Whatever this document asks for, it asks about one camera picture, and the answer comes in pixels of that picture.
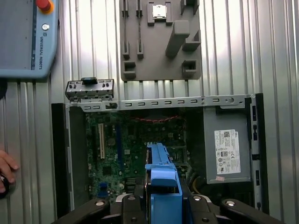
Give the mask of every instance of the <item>barcode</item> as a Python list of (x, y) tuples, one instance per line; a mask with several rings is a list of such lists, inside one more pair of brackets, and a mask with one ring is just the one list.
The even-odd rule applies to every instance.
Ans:
[(224, 138), (229, 138), (229, 132), (224, 132)]

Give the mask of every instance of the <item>motherboard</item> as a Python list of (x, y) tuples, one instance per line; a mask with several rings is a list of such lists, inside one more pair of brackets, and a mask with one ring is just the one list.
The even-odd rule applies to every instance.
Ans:
[(90, 198), (114, 202), (133, 193), (136, 179), (145, 175), (147, 145), (161, 142), (180, 178), (189, 168), (185, 120), (180, 116), (135, 117), (130, 112), (86, 114)]

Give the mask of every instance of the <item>corrugated metal wall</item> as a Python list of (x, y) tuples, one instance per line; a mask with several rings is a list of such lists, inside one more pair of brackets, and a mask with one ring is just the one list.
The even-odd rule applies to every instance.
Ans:
[(115, 2), (61, 1), (51, 80), (10, 83), (1, 104), (0, 139), (22, 167), (18, 189), (0, 201), (4, 223), (53, 220), (49, 102), (65, 100), (68, 80), (90, 76), (117, 80), (119, 100), (263, 92), (270, 212), (299, 223), (298, 10), (297, 0), (201, 0), (202, 78), (123, 83)]

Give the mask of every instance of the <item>yellow wire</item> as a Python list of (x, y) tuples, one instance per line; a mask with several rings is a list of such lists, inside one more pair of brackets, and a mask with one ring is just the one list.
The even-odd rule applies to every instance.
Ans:
[(194, 190), (197, 194), (200, 195), (200, 192), (199, 192), (199, 191), (196, 189), (196, 187), (195, 187), (195, 185), (196, 185), (196, 180), (197, 180), (197, 178), (194, 179), (193, 184), (192, 184), (192, 187), (193, 187), (193, 190)]

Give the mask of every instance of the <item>screw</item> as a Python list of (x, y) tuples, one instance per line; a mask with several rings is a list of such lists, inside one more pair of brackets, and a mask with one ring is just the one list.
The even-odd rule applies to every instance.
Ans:
[(208, 218), (202, 218), (201, 219), (204, 223), (208, 223), (208, 222), (210, 222), (210, 220), (208, 219)]
[(104, 202), (102, 202), (102, 201), (98, 201), (98, 202), (96, 202), (96, 206), (102, 206), (102, 205), (104, 205), (105, 203)]
[(44, 31), (46, 31), (46, 30), (50, 29), (50, 26), (47, 23), (45, 23), (45, 24), (42, 25), (42, 29)]
[(235, 100), (234, 100), (234, 98), (229, 98), (228, 101), (232, 104), (232, 103), (234, 103)]
[(194, 196), (193, 199), (194, 199), (195, 201), (200, 201), (200, 200), (201, 200), (201, 197), (199, 197), (199, 196)]
[(232, 206), (232, 207), (235, 205), (235, 203), (232, 202), (232, 201), (227, 201), (226, 204), (227, 204), (228, 206)]

